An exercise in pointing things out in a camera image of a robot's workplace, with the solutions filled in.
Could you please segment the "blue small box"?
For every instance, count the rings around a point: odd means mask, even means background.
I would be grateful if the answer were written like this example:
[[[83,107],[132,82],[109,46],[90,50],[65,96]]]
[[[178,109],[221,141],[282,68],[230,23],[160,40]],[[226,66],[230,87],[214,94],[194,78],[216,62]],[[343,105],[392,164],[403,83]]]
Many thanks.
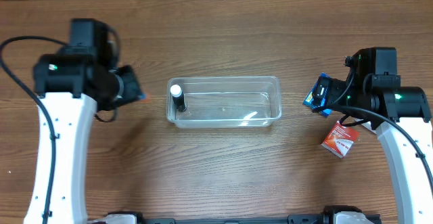
[[[323,106],[325,103],[325,93],[327,89],[320,89],[317,93],[317,87],[319,85],[319,80],[322,78],[331,79],[326,73],[321,73],[316,83],[313,85],[311,91],[307,94],[303,101],[303,105],[306,105],[310,109],[318,108],[319,106]]]

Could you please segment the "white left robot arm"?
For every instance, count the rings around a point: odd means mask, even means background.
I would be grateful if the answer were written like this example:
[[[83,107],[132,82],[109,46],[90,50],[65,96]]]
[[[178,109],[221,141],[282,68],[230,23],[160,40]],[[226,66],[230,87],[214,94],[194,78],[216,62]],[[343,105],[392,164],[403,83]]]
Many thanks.
[[[91,125],[99,111],[145,98],[130,66],[118,66],[113,28],[71,21],[69,42],[33,68],[39,109],[39,148],[25,223],[86,223],[85,175]]]

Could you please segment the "black bottle white cap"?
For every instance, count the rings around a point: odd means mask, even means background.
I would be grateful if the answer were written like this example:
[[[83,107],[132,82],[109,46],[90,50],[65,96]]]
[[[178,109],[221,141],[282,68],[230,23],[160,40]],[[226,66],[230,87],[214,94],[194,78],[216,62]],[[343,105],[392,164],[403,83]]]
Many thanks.
[[[172,85],[170,87],[170,94],[176,109],[180,112],[186,111],[187,106],[182,88],[178,84]]]

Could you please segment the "red white small box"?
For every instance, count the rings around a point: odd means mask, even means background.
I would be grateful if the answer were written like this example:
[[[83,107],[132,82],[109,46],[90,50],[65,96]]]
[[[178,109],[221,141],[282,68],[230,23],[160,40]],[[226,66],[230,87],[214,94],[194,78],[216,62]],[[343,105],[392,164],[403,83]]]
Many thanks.
[[[344,158],[358,137],[358,131],[337,121],[321,145],[339,158]]]

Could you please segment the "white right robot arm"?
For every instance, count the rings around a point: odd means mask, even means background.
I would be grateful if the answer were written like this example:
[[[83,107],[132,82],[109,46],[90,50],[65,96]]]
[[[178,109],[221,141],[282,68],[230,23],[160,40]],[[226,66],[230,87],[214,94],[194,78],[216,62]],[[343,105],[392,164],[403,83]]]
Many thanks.
[[[396,49],[370,47],[345,59],[346,80],[320,76],[312,111],[369,123],[388,162],[399,223],[432,222],[432,113],[424,91],[404,87]]]

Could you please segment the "orange bottle white cap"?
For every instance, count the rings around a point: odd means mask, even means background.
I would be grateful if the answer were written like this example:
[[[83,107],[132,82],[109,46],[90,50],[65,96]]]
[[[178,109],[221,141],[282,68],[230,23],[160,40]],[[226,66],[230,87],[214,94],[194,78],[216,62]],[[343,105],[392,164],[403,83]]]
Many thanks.
[[[143,94],[141,95],[141,97],[140,97],[140,100],[143,101],[143,102],[148,102],[149,99],[150,99],[150,96],[147,95],[147,94],[145,94],[145,93],[143,93]]]

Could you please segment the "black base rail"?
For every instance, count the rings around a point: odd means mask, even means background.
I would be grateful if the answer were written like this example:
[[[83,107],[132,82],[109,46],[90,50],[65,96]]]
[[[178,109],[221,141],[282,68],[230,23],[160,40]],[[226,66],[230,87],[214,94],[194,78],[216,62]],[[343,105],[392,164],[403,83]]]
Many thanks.
[[[321,214],[297,214],[287,217],[261,217],[241,219],[186,219],[176,220],[174,218],[145,219],[141,213],[116,213],[107,215],[102,219],[88,221],[88,223],[103,224],[295,224],[295,223],[381,223],[379,215],[365,216],[361,212],[339,212]]]

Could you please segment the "clear plastic container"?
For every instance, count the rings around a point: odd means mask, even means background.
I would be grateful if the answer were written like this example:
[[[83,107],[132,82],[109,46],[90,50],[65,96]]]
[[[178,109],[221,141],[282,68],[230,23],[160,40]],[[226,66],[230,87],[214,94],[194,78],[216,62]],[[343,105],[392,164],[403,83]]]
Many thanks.
[[[184,93],[186,111],[176,109],[170,87]],[[268,127],[282,115],[275,76],[177,77],[168,81],[166,118],[182,129]]]

